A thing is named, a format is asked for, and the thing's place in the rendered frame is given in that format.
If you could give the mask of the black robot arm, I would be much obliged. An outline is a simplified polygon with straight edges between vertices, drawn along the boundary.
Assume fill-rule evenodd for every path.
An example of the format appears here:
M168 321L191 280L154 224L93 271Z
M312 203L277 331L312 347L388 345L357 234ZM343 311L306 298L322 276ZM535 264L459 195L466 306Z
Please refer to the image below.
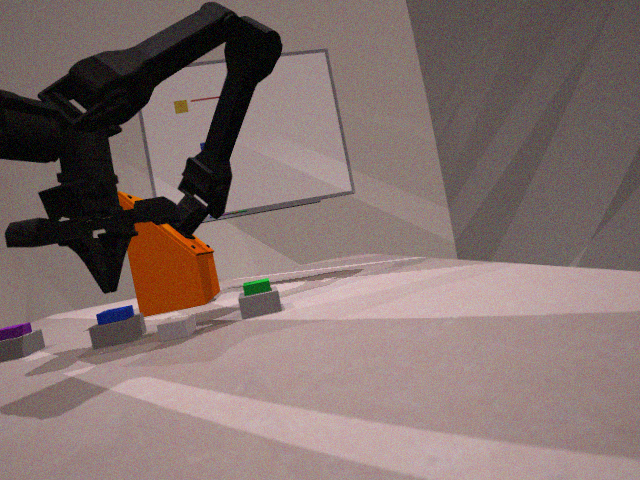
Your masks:
M148 104L168 77L226 42L227 74L203 150L186 159L178 190L180 221L168 223L188 239L209 214L225 213L232 181L230 157L256 85L281 56L280 35L219 3L163 29L134 47L80 60L69 73L29 99L0 90L0 159L61 166L77 161L112 163L108 137ZM84 114L69 100L87 111ZM107 166L86 179L39 192L50 221L117 206L117 185ZM208 205L194 197L197 195Z

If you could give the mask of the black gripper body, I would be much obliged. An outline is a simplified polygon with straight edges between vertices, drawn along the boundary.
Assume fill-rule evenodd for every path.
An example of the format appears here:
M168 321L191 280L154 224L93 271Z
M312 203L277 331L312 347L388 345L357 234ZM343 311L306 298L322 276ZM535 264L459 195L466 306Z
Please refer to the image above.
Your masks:
M103 160L86 160L65 164L61 166L61 173L57 174L57 179L59 183L84 180L86 179L86 171L105 166L109 169L117 185L118 175L114 174L112 163ZM69 218L66 221L33 218L11 222L5 231L6 246L16 248L42 247L78 237L93 238L93 230L136 231L134 223L138 222L151 221L156 225L161 225L180 221L177 205L164 196L135 201L134 209L129 210L124 210L120 206L117 192L115 197L117 206L105 206L103 203L92 212L64 216L64 218Z

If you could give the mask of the purple button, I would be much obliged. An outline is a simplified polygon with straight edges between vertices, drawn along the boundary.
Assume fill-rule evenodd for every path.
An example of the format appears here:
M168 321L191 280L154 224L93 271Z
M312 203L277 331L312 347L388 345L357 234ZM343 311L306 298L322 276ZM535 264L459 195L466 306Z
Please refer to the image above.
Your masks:
M0 362L26 357L44 348L42 330L33 330L30 323L0 329Z

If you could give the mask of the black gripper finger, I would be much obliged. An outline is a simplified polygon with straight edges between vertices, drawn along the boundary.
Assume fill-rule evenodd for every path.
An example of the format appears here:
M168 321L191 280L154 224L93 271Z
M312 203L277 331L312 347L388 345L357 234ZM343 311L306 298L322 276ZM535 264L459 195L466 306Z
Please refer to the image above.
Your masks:
M124 257L129 243L133 236L138 235L138 231L116 230L97 235L103 248L109 289L111 292L115 292L118 287Z
M84 261L103 293L106 294L110 292L106 276L103 248L99 238L78 237L58 241L57 244L59 246L68 246L72 251L75 251Z

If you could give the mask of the green button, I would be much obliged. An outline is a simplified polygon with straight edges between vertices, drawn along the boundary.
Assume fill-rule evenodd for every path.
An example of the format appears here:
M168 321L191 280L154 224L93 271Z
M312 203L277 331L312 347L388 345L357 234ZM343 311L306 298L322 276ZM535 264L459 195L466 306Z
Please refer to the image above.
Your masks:
M243 283L239 296L242 319L281 312L281 303L276 286L270 287L269 279Z

